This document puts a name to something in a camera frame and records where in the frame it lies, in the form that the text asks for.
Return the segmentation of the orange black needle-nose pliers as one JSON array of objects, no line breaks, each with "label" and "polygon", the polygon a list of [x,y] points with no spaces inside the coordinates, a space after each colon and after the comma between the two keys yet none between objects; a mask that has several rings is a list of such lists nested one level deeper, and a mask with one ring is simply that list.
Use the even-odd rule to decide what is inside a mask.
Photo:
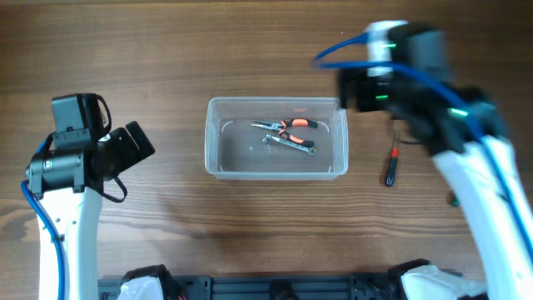
[{"label": "orange black needle-nose pliers", "polygon": [[278,135],[292,143],[299,144],[301,146],[312,148],[314,146],[313,141],[298,138],[290,134],[287,129],[291,127],[308,127],[318,128],[318,123],[305,118],[293,118],[288,120],[281,120],[280,122],[267,122],[261,120],[254,120],[253,127],[263,128],[269,131],[277,132]]}]

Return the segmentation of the silver wrench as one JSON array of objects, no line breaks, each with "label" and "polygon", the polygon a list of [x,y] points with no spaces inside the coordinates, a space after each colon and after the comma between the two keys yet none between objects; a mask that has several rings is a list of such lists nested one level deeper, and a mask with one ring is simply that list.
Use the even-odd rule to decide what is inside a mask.
[{"label": "silver wrench", "polygon": [[300,144],[297,144],[295,142],[290,142],[290,141],[287,141],[285,139],[282,139],[280,137],[273,137],[272,135],[269,135],[267,134],[263,139],[262,139],[262,142],[263,143],[269,143],[269,142],[275,142],[275,143],[280,143],[282,145],[285,145],[285,146],[288,146],[288,147],[291,147],[291,148],[295,148],[297,150],[300,150],[300,151],[303,151],[311,156],[313,156],[316,152],[316,149],[314,147],[307,147],[307,146],[302,146]]}]

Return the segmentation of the black red screwdriver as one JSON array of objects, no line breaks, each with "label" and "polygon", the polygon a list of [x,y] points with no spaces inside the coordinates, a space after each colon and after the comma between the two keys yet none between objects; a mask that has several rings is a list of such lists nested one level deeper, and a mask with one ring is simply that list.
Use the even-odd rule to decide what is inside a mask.
[{"label": "black red screwdriver", "polygon": [[384,185],[388,188],[392,187],[396,180],[396,167],[399,156],[399,133],[396,132],[391,148],[391,155],[388,160],[386,173],[384,177]]}]

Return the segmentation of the clear plastic container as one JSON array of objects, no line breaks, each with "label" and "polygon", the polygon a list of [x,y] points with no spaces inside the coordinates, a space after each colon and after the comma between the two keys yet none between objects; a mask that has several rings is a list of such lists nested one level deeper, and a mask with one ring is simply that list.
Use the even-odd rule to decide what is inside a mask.
[{"label": "clear plastic container", "polygon": [[[311,155],[282,145],[260,121],[306,118],[316,128],[290,127],[315,143]],[[346,111],[334,97],[215,97],[208,105],[205,169],[224,180],[333,180],[349,166]]]}]

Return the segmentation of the green screwdriver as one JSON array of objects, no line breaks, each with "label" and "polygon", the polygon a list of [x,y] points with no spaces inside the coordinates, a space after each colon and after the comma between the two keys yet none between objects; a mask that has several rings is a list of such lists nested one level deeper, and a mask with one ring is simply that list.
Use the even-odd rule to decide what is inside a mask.
[{"label": "green screwdriver", "polygon": [[457,198],[457,196],[455,194],[452,194],[451,195],[451,206],[452,207],[459,207],[460,206],[460,202]]}]

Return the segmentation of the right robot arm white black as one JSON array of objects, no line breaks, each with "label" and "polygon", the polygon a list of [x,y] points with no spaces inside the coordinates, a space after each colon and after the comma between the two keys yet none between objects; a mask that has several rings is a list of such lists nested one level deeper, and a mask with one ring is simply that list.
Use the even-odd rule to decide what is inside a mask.
[{"label": "right robot arm white black", "polygon": [[422,72],[373,62],[339,69],[339,98],[387,110],[407,122],[459,201],[481,256],[486,280],[468,281],[428,262],[403,267],[405,299],[530,299],[532,211],[517,171],[515,151],[497,108],[476,87],[453,87],[438,68]]}]

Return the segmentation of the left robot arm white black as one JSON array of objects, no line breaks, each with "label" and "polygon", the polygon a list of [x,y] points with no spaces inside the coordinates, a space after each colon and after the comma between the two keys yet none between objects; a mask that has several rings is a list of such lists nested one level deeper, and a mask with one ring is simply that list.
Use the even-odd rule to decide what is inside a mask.
[{"label": "left robot arm white black", "polygon": [[21,183],[37,214],[40,231],[39,298],[97,299],[97,227],[102,203],[124,197],[105,193],[119,174],[154,154],[138,122],[133,121],[74,148],[51,145],[53,132],[37,149]]}]

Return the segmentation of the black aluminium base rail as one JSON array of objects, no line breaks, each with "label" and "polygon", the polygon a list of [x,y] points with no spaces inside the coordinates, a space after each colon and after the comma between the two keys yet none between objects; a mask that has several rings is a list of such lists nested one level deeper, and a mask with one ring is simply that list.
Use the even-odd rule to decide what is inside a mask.
[{"label": "black aluminium base rail", "polygon": [[269,300],[275,289],[290,288],[300,299],[405,299],[400,285],[384,272],[278,277],[175,276],[191,300]]}]

